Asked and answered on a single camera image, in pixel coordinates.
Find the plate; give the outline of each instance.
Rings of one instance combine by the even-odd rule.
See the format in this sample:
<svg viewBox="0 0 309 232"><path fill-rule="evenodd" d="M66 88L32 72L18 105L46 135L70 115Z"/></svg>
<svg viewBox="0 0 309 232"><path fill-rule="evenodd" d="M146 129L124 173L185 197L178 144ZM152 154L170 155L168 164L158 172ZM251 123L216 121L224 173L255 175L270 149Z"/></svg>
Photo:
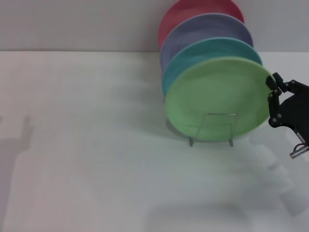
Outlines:
<svg viewBox="0 0 309 232"><path fill-rule="evenodd" d="M168 34L183 21L206 13L223 13L244 22L243 15L235 3L230 0L180 0L163 17L159 29L159 46Z"/></svg>
<svg viewBox="0 0 309 232"><path fill-rule="evenodd" d="M181 23L168 35L160 51L162 70L187 46L213 37L230 37L253 47L251 34L238 19L225 14L202 14Z"/></svg>
<svg viewBox="0 0 309 232"><path fill-rule="evenodd" d="M228 37L202 40L187 46L171 60L162 77L164 95L175 79L186 69L211 58L228 56L247 58L262 65L258 53L243 41Z"/></svg>
<svg viewBox="0 0 309 232"><path fill-rule="evenodd" d="M199 63L170 87L167 117L177 130L196 139L222 141L246 134L269 117L265 81L270 75L245 58Z"/></svg>

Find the green plate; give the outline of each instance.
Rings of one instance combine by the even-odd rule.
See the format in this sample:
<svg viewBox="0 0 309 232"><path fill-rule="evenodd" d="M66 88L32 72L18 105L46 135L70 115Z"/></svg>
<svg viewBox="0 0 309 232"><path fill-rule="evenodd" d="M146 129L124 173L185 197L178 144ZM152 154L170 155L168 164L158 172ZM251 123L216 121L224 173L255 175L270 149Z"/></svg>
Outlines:
<svg viewBox="0 0 309 232"><path fill-rule="evenodd" d="M224 57L184 71L170 87L165 109L185 135L221 141L243 135L269 117L265 84L271 73L245 58Z"/></svg>

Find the pink plate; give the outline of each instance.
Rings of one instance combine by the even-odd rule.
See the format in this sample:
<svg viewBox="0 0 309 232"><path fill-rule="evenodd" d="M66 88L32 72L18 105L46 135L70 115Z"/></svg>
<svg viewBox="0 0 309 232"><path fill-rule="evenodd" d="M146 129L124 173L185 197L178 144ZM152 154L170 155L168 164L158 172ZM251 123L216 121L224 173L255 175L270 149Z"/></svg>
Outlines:
<svg viewBox="0 0 309 232"><path fill-rule="evenodd" d="M160 48L176 26L191 17L206 13L227 14L244 22L240 9L231 0L179 0L162 19L159 29Z"/></svg>

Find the white wall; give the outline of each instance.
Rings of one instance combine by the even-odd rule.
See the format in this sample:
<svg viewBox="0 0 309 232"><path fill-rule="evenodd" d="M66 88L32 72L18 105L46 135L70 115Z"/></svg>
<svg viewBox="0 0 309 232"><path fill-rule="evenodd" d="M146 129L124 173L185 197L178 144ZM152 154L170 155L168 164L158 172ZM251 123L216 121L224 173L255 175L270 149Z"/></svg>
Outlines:
<svg viewBox="0 0 309 232"><path fill-rule="evenodd" d="M175 0L2 0L0 50L157 51ZM235 0L258 51L309 51L309 1Z"/></svg>
<svg viewBox="0 0 309 232"><path fill-rule="evenodd" d="M309 54L261 56L309 84ZM293 132L189 147L166 126L157 53L2 52L0 69L2 232L308 231Z"/></svg>

